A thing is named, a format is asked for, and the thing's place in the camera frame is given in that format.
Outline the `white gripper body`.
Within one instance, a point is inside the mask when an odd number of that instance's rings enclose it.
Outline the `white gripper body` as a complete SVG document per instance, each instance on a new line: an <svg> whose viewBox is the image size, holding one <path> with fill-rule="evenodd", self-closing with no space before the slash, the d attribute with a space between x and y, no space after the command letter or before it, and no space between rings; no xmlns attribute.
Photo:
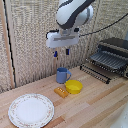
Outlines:
<svg viewBox="0 0 128 128"><path fill-rule="evenodd" d="M73 32L70 35L61 34L59 31L50 31L46 34L46 46L48 48L56 48L63 46L75 45L79 41L79 34Z"/></svg>

